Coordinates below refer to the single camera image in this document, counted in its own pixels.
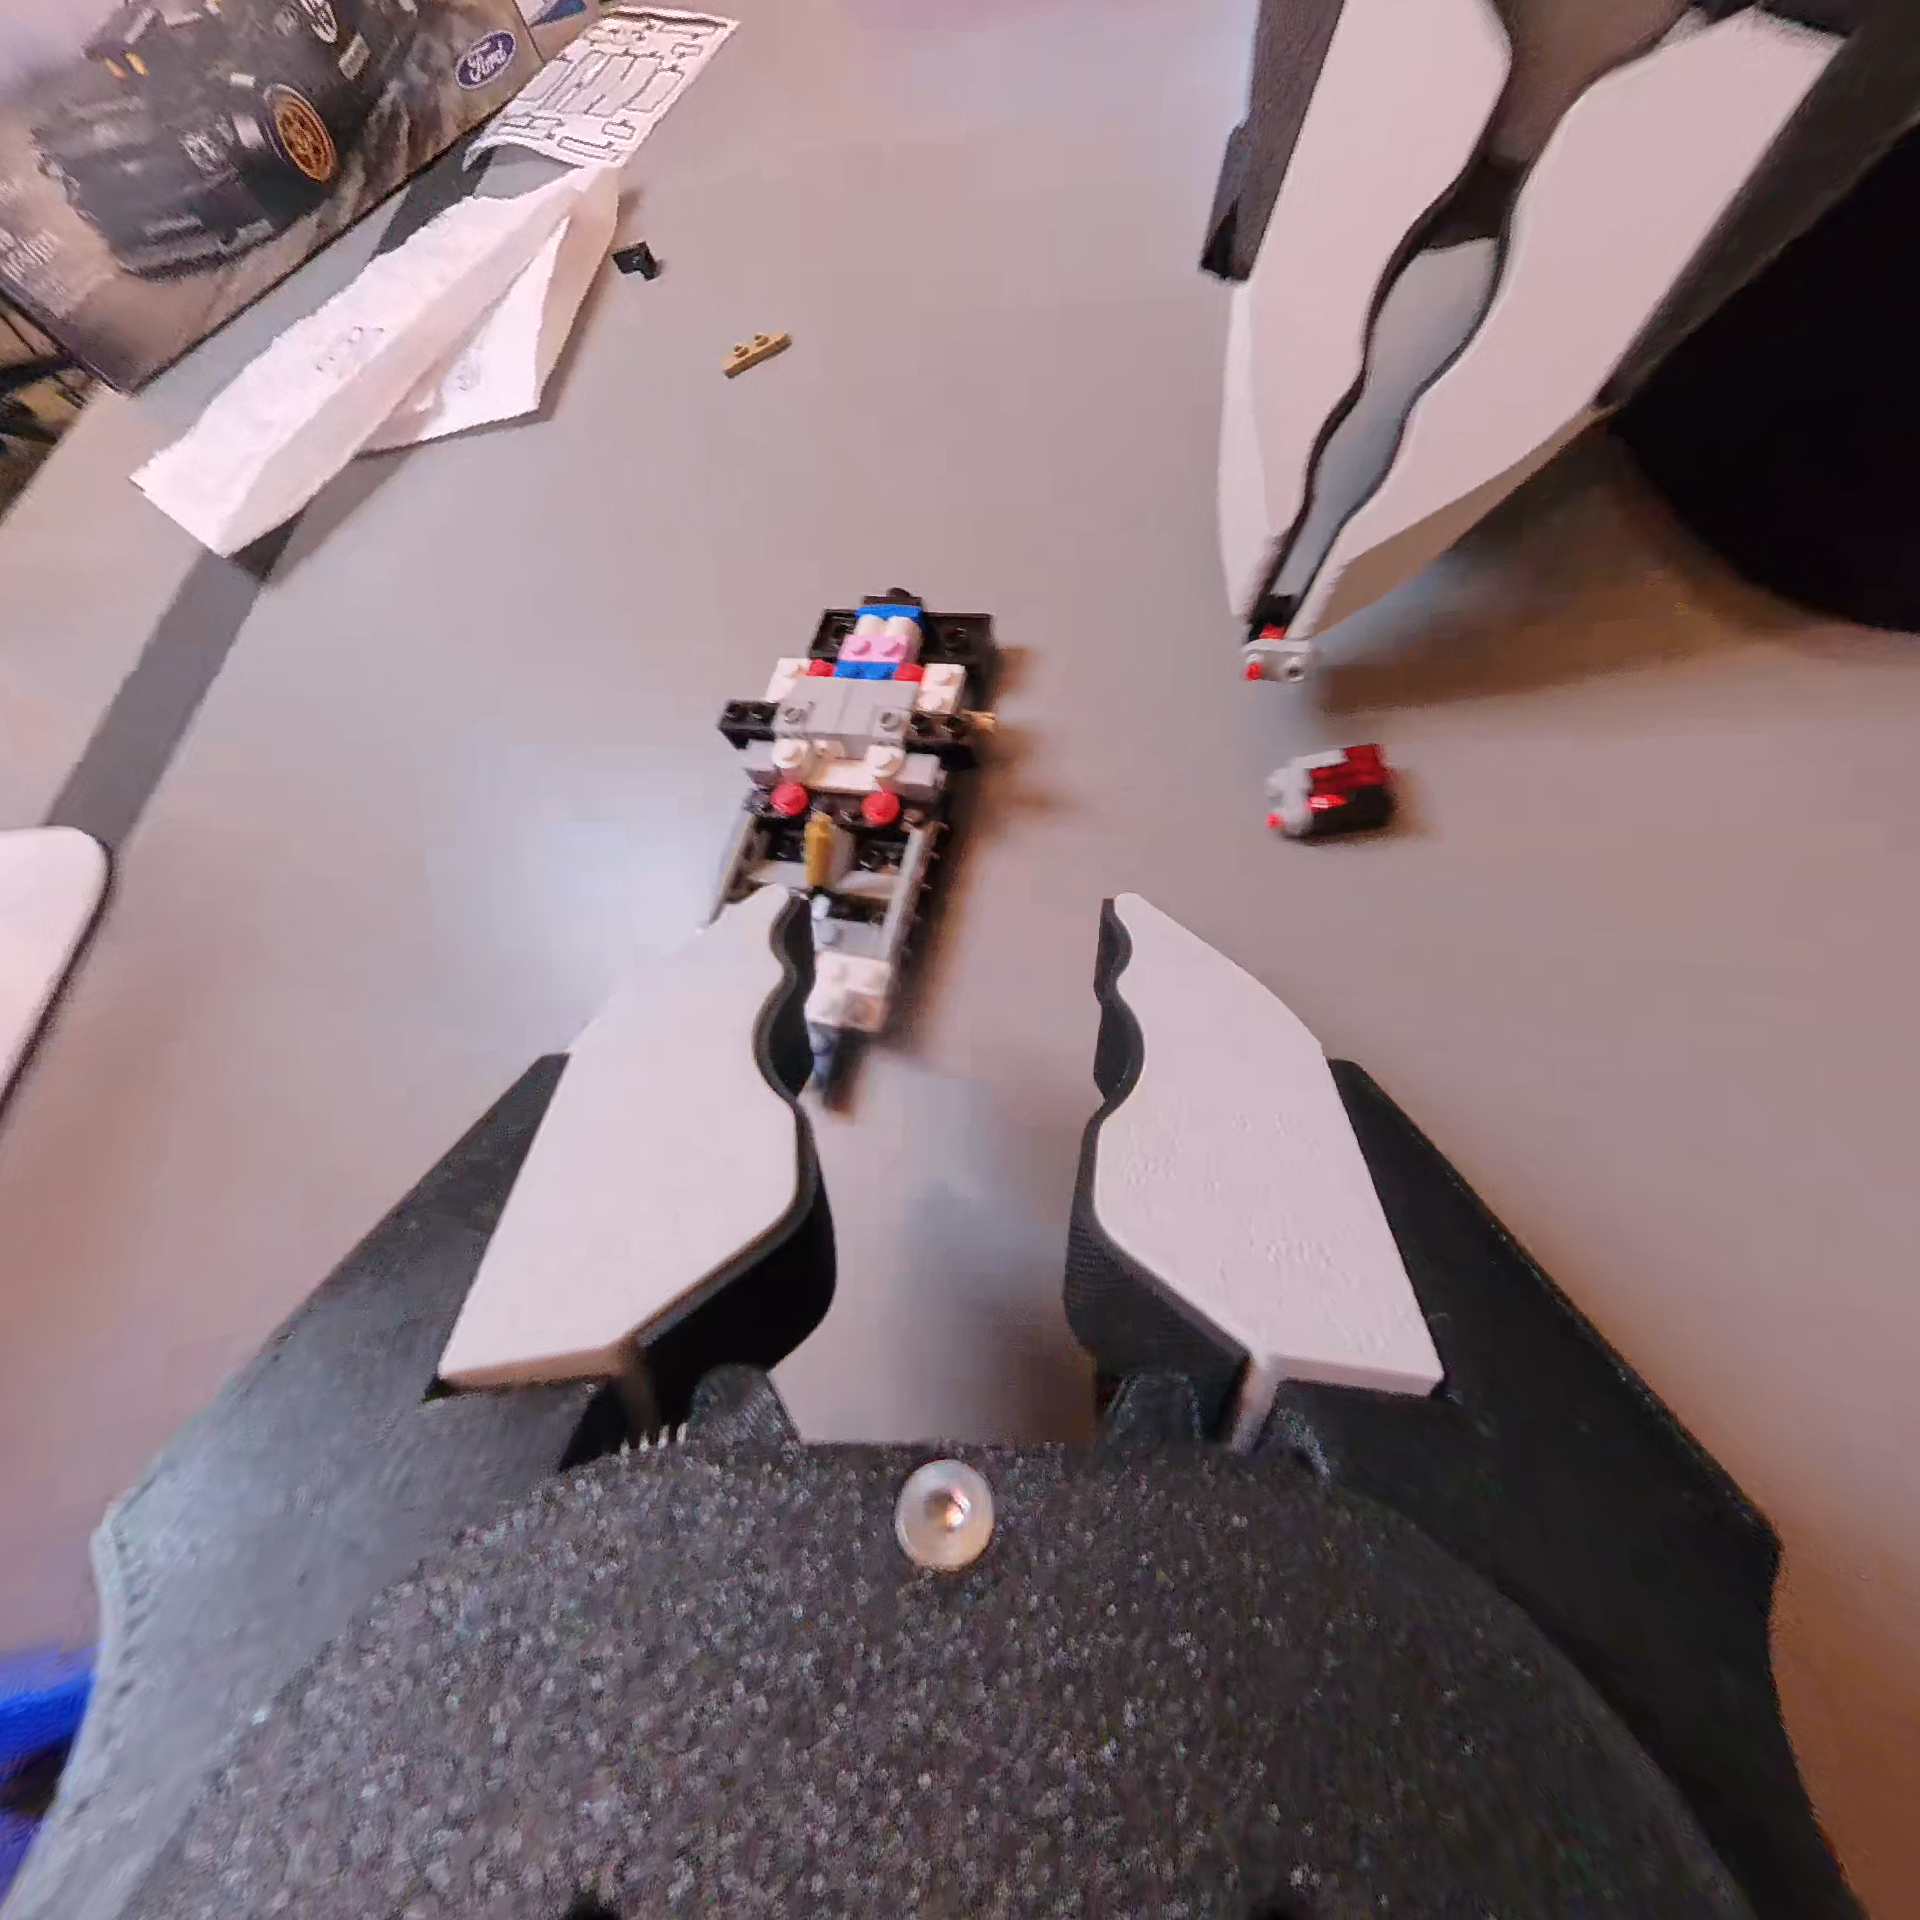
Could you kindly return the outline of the toy car set box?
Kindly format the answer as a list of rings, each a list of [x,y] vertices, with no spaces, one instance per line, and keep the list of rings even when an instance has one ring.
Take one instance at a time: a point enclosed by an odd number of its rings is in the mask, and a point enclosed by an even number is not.
[[[5,5],[5,300],[135,394],[543,67],[535,5]]]

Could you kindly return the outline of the white numbered paper bag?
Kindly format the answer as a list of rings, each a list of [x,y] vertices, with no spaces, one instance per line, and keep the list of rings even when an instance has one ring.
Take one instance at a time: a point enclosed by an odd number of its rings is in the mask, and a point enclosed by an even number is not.
[[[507,293],[588,181],[567,171],[446,209],[288,327],[133,488],[220,559],[296,516]]]

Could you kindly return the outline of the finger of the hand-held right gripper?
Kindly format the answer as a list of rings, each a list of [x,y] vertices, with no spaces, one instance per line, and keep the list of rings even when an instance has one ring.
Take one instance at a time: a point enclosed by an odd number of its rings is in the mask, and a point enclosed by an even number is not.
[[[1244,114],[1215,179],[1232,289],[1215,528],[1229,605],[1283,634],[1279,573],[1352,409],[1375,316],[1463,184],[1513,67],[1484,2],[1262,2]]]
[[[1313,647],[1604,419],[1843,10],[1341,10],[1262,228],[1262,647]]]

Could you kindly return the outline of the white book stand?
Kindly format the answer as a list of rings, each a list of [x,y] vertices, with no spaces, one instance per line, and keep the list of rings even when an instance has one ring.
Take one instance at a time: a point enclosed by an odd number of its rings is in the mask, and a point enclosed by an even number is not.
[[[80,961],[110,876],[110,852],[77,828],[1,833],[1,1097]]]

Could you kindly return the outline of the brick car model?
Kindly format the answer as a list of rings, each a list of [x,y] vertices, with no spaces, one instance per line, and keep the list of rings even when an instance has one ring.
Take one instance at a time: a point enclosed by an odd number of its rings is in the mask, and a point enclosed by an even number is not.
[[[895,1026],[997,735],[998,676],[991,616],[894,587],[825,610],[806,651],[717,716],[748,788],[711,916],[759,889],[804,904],[809,1083],[830,1106]]]

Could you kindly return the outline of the white sticker sheet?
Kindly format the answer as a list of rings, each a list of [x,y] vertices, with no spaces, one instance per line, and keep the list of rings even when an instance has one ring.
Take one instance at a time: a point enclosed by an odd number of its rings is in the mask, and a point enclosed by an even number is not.
[[[617,170],[735,34],[728,16],[617,5],[486,122],[467,163],[497,151]]]

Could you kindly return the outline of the small red white brick assembly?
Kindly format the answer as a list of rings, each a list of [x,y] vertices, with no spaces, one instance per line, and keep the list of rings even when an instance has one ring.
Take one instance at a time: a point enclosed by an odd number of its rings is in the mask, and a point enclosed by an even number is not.
[[[1389,828],[1399,783],[1375,744],[1287,760],[1263,785],[1263,825],[1292,841]]]

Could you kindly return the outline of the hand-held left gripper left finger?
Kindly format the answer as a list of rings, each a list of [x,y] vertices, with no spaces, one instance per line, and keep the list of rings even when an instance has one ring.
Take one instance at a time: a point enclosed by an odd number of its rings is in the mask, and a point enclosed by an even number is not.
[[[611,1380],[676,1400],[825,1319],[831,1213],[799,1092],[809,922],[734,904],[568,1044],[438,1359],[449,1391]]]

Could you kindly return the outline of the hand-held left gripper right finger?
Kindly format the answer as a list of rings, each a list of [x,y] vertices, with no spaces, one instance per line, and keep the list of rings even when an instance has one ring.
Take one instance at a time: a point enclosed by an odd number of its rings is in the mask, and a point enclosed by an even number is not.
[[[1310,1026],[1142,896],[1100,908],[1094,1002],[1064,1317],[1101,1387],[1181,1377],[1237,1449],[1292,1383],[1425,1400],[1444,1368]]]

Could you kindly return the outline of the large blue plastic bin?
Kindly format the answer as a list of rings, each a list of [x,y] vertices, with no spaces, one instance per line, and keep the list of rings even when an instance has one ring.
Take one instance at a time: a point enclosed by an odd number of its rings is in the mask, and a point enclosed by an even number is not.
[[[40,1644],[1,1652],[1,1818],[37,1820],[60,1789],[88,1711],[99,1650]]]

